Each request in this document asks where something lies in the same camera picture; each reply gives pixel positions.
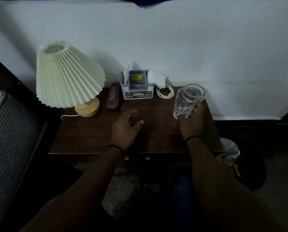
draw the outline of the lamp cord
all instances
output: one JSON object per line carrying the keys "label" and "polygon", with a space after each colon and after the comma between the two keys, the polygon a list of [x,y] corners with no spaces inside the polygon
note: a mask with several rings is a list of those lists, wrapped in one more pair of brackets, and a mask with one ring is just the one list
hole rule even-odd
{"label": "lamp cord", "polygon": [[80,116],[80,115],[63,115],[63,116]]}
{"label": "lamp cord", "polygon": [[168,88],[168,89],[170,90],[170,93],[169,93],[168,96],[161,94],[159,87],[157,87],[157,95],[158,95],[159,97],[161,97],[161,98],[164,98],[164,99],[170,99],[170,98],[174,97],[174,90],[173,90],[173,88],[172,88],[171,86],[169,86],[169,85],[165,85],[165,88]]}

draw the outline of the wooden table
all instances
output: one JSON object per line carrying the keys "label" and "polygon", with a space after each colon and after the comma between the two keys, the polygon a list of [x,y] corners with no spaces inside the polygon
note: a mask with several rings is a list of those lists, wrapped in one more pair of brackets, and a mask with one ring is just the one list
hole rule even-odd
{"label": "wooden table", "polygon": [[[175,94],[180,87],[174,87]],[[101,154],[111,140],[114,121],[128,109],[138,109],[144,126],[138,134],[130,153],[186,153],[187,149],[173,117],[175,97],[162,99],[154,91],[152,99],[122,100],[121,108],[110,111],[106,108],[108,88],[97,96],[101,103],[100,111],[92,117],[64,117],[53,142],[50,154]],[[69,115],[75,115],[69,108]],[[209,108],[204,114],[203,141],[212,152],[222,151],[222,144]]]}

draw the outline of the glass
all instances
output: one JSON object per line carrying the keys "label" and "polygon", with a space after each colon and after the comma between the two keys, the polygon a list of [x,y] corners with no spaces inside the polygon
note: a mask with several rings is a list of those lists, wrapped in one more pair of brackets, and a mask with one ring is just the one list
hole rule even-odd
{"label": "glass", "polygon": [[174,104],[174,118],[177,119],[180,114],[187,118],[197,101],[204,100],[204,96],[205,91],[200,85],[189,84],[180,88],[177,91]]}

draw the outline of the hand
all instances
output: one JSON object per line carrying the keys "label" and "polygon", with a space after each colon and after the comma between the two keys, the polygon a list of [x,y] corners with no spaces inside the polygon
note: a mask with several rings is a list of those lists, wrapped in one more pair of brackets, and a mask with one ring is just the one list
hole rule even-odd
{"label": "hand", "polygon": [[124,151],[133,144],[135,137],[140,132],[144,121],[137,122],[134,126],[130,126],[129,120],[138,116],[138,110],[128,110],[124,112],[117,121],[115,121],[112,128],[111,144],[117,145]]}
{"label": "hand", "polygon": [[205,109],[206,106],[198,101],[190,113],[189,118],[185,118],[182,115],[177,116],[184,141],[192,135],[201,136],[204,125],[203,114]]}

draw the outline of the pleated lampshade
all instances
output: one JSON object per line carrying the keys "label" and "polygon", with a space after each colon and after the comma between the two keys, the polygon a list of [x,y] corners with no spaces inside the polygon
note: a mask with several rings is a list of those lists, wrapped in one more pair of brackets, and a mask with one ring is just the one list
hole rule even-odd
{"label": "pleated lampshade", "polygon": [[101,92],[104,82],[103,68],[69,43],[58,40],[38,49],[37,97],[45,105],[66,108],[88,104]]}

